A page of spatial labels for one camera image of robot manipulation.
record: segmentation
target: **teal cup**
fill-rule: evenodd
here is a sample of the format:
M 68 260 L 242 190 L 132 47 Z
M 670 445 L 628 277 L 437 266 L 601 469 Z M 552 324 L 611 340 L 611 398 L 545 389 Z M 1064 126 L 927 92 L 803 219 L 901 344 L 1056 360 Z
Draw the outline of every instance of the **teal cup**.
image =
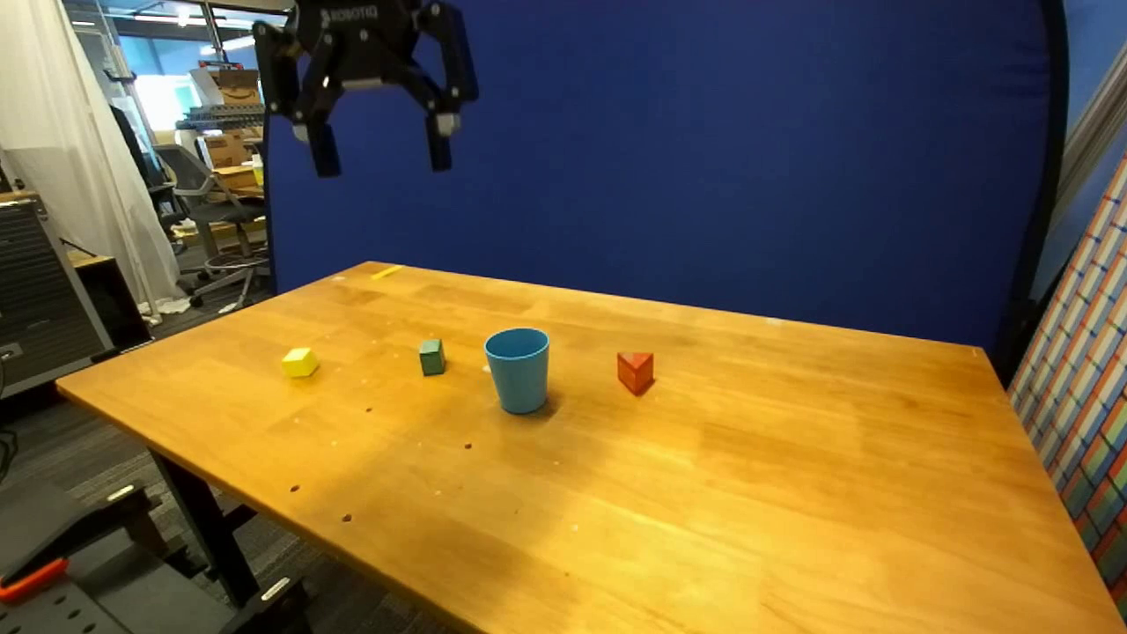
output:
M 542 410 L 549 385 L 549 336 L 536 329 L 498 330 L 485 343 L 489 372 L 503 414 L 530 416 Z

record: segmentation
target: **chair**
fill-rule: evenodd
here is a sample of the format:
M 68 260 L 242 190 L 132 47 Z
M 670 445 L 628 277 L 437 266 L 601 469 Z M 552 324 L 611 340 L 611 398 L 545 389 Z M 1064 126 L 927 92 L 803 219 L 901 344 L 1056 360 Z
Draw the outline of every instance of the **chair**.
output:
M 236 199 L 228 193 L 201 160 L 185 145 L 159 145 L 157 147 L 173 174 L 178 202 L 193 219 L 196 235 L 206 243 L 206 266 L 196 267 L 206 287 L 192 289 L 192 300 L 201 304 L 208 294 L 226 287 L 242 287 L 236 304 L 226 304 L 219 315 L 240 311 L 250 300 L 250 287 L 268 267 L 263 247 L 253 247 L 248 229 L 263 219 L 261 199 Z M 236 249 L 219 243 L 219 229 L 234 227 Z
M 173 249 L 180 249 L 173 227 L 185 222 L 187 215 L 173 202 L 171 174 L 159 166 L 159 160 L 151 153 L 141 147 L 141 133 L 132 124 L 132 117 L 119 105 L 111 105 L 111 114 L 113 114 L 119 136 L 128 142 L 132 160 L 147 188 L 147 202 L 151 202 L 157 219 L 161 222 L 161 234 L 171 235 Z
M 185 578 L 141 486 L 79 505 L 37 484 L 0 505 L 0 631 L 311 634 L 301 581 L 282 578 L 234 610 Z

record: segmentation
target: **metal stand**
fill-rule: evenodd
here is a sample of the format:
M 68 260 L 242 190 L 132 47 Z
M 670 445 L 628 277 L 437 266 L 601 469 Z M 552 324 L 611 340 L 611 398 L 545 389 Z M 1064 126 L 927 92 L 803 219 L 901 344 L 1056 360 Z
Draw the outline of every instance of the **metal stand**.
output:
M 234 605 L 248 605 L 257 597 L 257 578 L 250 573 L 236 533 L 219 512 L 208 484 L 157 451 L 151 457 L 161 469 L 187 526 L 193 529 L 219 586 L 226 590 Z

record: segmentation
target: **wooden table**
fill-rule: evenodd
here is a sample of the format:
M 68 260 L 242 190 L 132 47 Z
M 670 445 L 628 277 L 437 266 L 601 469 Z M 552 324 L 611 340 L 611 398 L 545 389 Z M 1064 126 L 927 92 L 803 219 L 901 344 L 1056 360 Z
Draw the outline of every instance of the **wooden table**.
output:
M 484 369 L 509 324 L 552 336 L 536 421 Z M 59 391 L 484 631 L 1122 631 L 965 344 L 363 266 Z

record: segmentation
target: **blue backdrop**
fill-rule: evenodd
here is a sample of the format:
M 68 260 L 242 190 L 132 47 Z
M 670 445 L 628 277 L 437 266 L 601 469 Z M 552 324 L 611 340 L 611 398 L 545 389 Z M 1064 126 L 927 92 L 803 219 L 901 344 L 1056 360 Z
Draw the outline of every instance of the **blue backdrop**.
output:
M 380 257 L 992 344 L 1045 160 L 1032 0 L 462 0 L 484 99 L 274 121 L 279 287 Z

